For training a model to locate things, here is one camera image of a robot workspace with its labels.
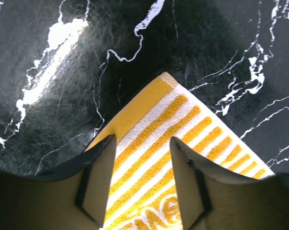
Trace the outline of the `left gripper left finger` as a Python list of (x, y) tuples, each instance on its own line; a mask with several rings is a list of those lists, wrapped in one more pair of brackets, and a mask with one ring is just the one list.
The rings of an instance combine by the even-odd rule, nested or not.
[(98, 230), (103, 227), (117, 140), (35, 176), (0, 170), (0, 230)]

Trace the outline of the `orange striped towel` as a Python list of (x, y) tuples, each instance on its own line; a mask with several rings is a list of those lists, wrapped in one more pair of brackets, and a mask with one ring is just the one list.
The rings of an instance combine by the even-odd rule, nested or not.
[(187, 229), (203, 210), (195, 157), (251, 179), (272, 170), (204, 103), (165, 72), (145, 86), (89, 144), (116, 137), (103, 228)]

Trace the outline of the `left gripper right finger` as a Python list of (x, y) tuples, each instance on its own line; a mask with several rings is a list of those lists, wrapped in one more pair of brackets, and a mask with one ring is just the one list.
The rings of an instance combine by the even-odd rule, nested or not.
[(232, 172), (170, 139), (185, 230), (289, 230), (289, 173), (257, 180)]

